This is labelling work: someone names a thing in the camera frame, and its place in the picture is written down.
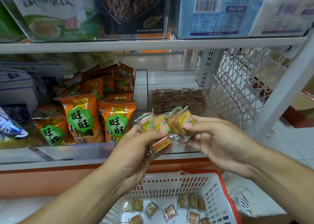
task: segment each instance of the blue box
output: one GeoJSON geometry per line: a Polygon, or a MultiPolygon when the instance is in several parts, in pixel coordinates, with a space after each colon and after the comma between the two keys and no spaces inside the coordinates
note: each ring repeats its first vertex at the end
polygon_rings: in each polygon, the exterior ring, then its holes
{"type": "Polygon", "coordinates": [[[172,32],[179,39],[247,37],[262,0],[174,0],[172,32]]]}

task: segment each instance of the person's left hand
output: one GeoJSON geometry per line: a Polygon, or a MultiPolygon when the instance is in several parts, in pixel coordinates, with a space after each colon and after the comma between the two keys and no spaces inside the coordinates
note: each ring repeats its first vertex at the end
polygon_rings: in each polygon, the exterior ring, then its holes
{"type": "Polygon", "coordinates": [[[116,190],[119,196],[126,195],[133,190],[144,177],[148,165],[171,149],[170,146],[156,155],[148,156],[146,148],[166,136],[167,131],[152,130],[140,135],[136,135],[135,131],[136,129],[133,127],[123,136],[104,163],[106,172],[114,174],[113,182],[118,183],[116,190]]]}

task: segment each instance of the slotted shelf upright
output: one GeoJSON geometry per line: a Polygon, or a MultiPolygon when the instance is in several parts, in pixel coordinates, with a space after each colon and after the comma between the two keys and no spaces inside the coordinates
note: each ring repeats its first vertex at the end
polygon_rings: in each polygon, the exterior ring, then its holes
{"type": "MultiPolygon", "coordinates": [[[[314,74],[314,36],[169,41],[97,41],[0,44],[1,54],[92,51],[171,50],[167,53],[118,54],[116,60],[135,69],[134,117],[151,108],[149,91],[202,88],[207,93],[206,116],[235,124],[260,141],[314,74]],[[289,48],[276,60],[271,50],[289,48]],[[289,62],[282,65],[282,58],[289,62]],[[263,86],[253,89],[254,83],[263,86]],[[260,91],[271,88],[272,94],[260,91]]],[[[0,170],[103,163],[107,143],[38,147],[0,151],[0,170]],[[27,154],[29,159],[19,160],[27,154]]],[[[199,152],[176,146],[159,159],[201,158],[199,152]]]]}

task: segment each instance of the dried meat image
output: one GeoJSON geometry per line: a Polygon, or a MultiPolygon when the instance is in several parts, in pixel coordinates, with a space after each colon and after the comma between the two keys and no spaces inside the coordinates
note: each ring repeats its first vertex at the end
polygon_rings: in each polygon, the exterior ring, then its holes
{"type": "Polygon", "coordinates": [[[147,11],[158,0],[106,0],[106,5],[117,21],[127,23],[147,11]]]}

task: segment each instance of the person's right hand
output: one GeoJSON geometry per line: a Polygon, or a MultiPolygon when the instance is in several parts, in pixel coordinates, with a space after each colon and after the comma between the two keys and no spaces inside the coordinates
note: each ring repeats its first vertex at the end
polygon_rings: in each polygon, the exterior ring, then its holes
{"type": "Polygon", "coordinates": [[[220,168],[245,178],[252,177],[250,163],[261,155],[263,146],[225,120],[195,115],[192,118],[194,123],[184,126],[196,132],[188,145],[208,156],[220,168]]]}

